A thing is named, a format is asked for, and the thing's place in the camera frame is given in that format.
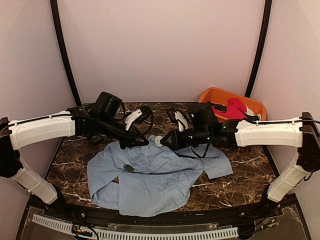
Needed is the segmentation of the round white brooch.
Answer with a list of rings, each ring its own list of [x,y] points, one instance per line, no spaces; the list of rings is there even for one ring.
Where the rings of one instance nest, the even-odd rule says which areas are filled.
[[[154,142],[155,142],[155,144],[156,144],[159,148],[161,148],[161,147],[164,146],[164,145],[161,143],[161,140],[162,140],[162,139],[163,139],[163,137],[160,136],[160,135],[158,135],[158,136],[155,137]]]

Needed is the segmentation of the light blue button shirt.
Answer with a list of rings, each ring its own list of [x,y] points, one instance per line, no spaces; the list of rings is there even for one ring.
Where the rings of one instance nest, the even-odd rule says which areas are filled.
[[[233,174],[230,160],[215,147],[171,150],[156,139],[126,149],[112,142],[94,156],[87,164],[91,201],[124,216],[153,217],[186,205],[202,173],[209,179]]]

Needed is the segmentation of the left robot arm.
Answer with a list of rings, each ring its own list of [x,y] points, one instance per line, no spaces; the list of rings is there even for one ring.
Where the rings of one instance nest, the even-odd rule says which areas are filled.
[[[60,218],[67,218],[70,206],[63,201],[56,187],[44,180],[21,158],[19,150],[51,139],[83,136],[94,143],[96,136],[105,135],[119,142],[120,148],[146,146],[147,132],[140,132],[135,124],[153,119],[149,106],[123,112],[117,118],[118,109],[125,108],[117,96],[101,92],[94,103],[68,108],[51,115],[10,121],[0,120],[0,176],[17,182],[29,193],[40,198]]]

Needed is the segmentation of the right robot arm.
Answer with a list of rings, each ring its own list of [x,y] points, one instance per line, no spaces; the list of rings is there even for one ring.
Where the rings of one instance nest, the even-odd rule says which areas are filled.
[[[247,146],[289,146],[297,153],[291,163],[266,190],[266,197],[255,205],[255,213],[266,217],[285,195],[304,178],[320,169],[320,132],[318,121],[309,112],[301,117],[285,120],[261,121],[236,119],[219,122],[212,103],[196,103],[187,110],[192,128],[187,126],[184,115],[173,108],[167,114],[178,130],[165,137],[157,137],[159,147],[171,150],[209,144],[219,148]]]

